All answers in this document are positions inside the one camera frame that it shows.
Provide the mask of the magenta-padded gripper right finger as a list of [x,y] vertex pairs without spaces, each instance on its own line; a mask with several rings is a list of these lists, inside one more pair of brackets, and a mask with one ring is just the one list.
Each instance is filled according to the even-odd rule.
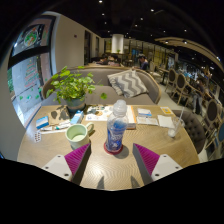
[[134,143],[133,155],[145,185],[182,169],[169,155],[155,152]]

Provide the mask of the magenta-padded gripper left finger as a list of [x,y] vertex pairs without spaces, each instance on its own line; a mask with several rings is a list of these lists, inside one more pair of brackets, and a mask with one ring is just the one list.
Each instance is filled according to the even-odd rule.
[[81,146],[67,155],[56,155],[43,170],[79,185],[91,155],[91,144]]

